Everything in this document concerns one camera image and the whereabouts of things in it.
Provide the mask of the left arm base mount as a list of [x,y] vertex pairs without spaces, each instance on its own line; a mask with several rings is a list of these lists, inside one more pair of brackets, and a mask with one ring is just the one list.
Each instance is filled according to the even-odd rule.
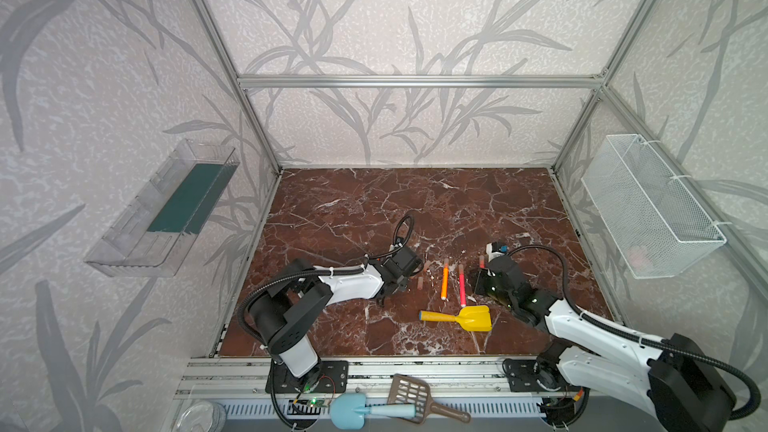
[[285,364],[271,363],[266,392],[275,394],[344,393],[349,377],[348,361],[321,360],[301,377],[294,376]]

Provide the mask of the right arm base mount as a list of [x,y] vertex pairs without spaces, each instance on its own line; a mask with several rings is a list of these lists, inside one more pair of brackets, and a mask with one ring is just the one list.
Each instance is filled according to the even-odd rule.
[[501,366],[511,392],[566,393],[570,389],[554,366],[538,360],[505,358]]

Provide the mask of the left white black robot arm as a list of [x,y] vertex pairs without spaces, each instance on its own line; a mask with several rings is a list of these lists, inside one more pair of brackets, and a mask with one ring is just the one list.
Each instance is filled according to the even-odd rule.
[[293,378],[317,374],[321,360],[308,337],[314,323],[328,306],[363,299],[383,305],[387,298],[406,291],[424,265],[408,246],[414,228],[414,217],[404,215],[389,250],[367,254],[355,265],[292,261],[242,300],[234,313],[237,324]]

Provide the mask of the orange pen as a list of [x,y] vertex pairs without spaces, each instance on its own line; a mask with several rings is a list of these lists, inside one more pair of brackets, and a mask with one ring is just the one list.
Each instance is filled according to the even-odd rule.
[[448,299],[449,280],[450,280],[450,260],[446,258],[443,261],[441,287],[440,287],[440,299],[442,301],[446,301]]

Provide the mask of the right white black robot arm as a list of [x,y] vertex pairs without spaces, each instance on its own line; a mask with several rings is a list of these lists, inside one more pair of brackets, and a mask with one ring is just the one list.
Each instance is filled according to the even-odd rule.
[[705,355],[692,339],[641,333],[580,308],[567,268],[560,294],[533,287],[513,258],[523,250],[487,244],[473,291],[551,336],[533,368],[542,388],[596,390],[649,414],[667,431],[721,431],[758,410],[756,382]]

